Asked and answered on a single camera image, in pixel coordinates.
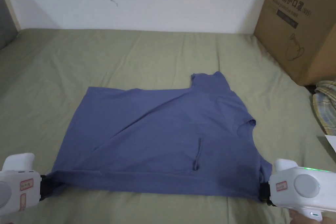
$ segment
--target finger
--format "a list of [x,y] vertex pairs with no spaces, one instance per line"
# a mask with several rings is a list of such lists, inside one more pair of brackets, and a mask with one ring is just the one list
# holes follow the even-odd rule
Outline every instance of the finger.
[[291,224],[320,224],[318,221],[310,219],[291,209],[289,210],[289,216],[293,219]]

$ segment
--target mattress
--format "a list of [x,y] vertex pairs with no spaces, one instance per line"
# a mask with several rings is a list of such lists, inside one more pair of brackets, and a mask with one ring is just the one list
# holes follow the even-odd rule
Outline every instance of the mattress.
[[[336,172],[336,154],[297,86],[251,35],[28,29],[0,51],[0,163],[35,154],[51,171],[89,86],[179,89],[190,75],[221,71],[256,119],[254,143],[277,158]],[[86,191],[20,212],[20,223],[289,223],[288,211],[243,198]]]

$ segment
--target folded t-shirt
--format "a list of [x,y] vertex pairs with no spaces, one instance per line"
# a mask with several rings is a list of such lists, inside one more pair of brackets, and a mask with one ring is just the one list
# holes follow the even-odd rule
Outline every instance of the folded t-shirt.
[[272,167],[254,145],[255,120],[222,73],[191,78],[176,90],[89,87],[48,177],[56,187],[258,200]]

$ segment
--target mark on wall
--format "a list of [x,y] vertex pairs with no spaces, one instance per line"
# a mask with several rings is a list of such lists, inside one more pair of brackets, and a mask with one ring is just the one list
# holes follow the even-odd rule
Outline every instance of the mark on wall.
[[111,0],[111,2],[115,3],[115,4],[116,4],[116,6],[118,7],[118,3],[117,3],[116,1],[114,1],[114,0]]

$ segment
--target white paper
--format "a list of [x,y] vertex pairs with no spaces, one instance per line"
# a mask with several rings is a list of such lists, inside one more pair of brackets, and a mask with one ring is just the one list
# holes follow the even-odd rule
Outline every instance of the white paper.
[[325,135],[325,137],[332,146],[332,148],[334,149],[334,151],[336,152],[336,136]]

